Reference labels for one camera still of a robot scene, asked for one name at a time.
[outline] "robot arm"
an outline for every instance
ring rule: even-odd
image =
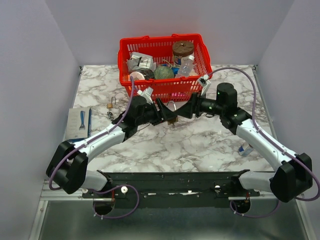
[[[155,126],[177,117],[160,99],[156,99],[159,110],[157,109],[150,98],[149,88],[143,92],[138,92],[138,94],[138,96],[132,98],[129,110],[121,122],[119,121],[124,112],[113,120],[107,128],[90,138],[75,144],[67,141],[62,142],[58,146],[46,170],[46,175],[51,177],[54,169],[66,155],[84,145],[85,147],[80,148],[69,157],[69,159],[72,160],[67,160],[62,164],[53,177],[53,181],[68,194],[74,193],[79,188],[93,189],[96,191],[103,190],[109,181],[108,176],[99,171],[87,170],[87,165],[92,159],[108,148],[132,137],[140,125],[151,123]],[[117,125],[117,127],[110,132],[110,134],[97,137],[105,132],[109,132],[115,125]]]
[[[232,84],[220,83],[217,86],[216,100],[207,99],[204,95],[203,91],[201,94],[193,93],[189,101],[175,113],[186,118],[192,118],[193,114],[199,117],[202,113],[219,115],[222,125],[253,146],[275,171],[275,173],[249,170],[243,172],[238,181],[244,189],[272,192],[279,200],[286,203],[312,187],[312,176],[288,155],[295,156],[312,170],[310,157],[305,153],[298,155],[283,146],[257,124],[256,128],[252,116],[238,107],[237,91]],[[278,146],[282,146],[283,151],[267,141],[262,134]]]

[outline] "small padlock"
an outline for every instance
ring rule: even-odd
[[[173,103],[173,107],[174,107],[174,110],[176,111],[177,108],[176,108],[176,103],[175,101],[168,101],[168,103],[166,104],[166,106],[169,105],[169,103]],[[176,122],[178,122],[179,119],[178,119],[178,116],[176,116],[176,118],[173,118],[173,119],[170,119],[167,121],[168,125],[174,125]]]
[[[113,97],[111,98],[111,103],[108,103],[108,104],[106,105],[106,107],[107,107],[108,109],[112,109],[112,108],[114,107],[114,105],[113,105],[113,100],[114,100],[114,105],[116,105],[116,97],[113,96]]]

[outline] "cork lid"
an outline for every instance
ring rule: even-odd
[[[173,55],[186,57],[194,53],[195,46],[190,41],[177,41],[172,45]]]

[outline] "white wall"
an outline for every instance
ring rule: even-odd
[[[258,77],[281,142],[312,158],[320,178],[320,1],[295,0],[258,67]],[[306,193],[313,197],[317,187]],[[320,239],[320,200],[307,203]]]
[[[78,63],[44,0],[0,3],[0,239],[29,238]]]
[[[172,33],[200,33],[213,64],[257,64],[293,1],[46,0],[82,65],[115,64],[122,38]]]

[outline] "green ball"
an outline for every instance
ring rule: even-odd
[[[158,66],[153,73],[154,73],[155,79],[174,79],[175,78],[174,71],[168,66]]]

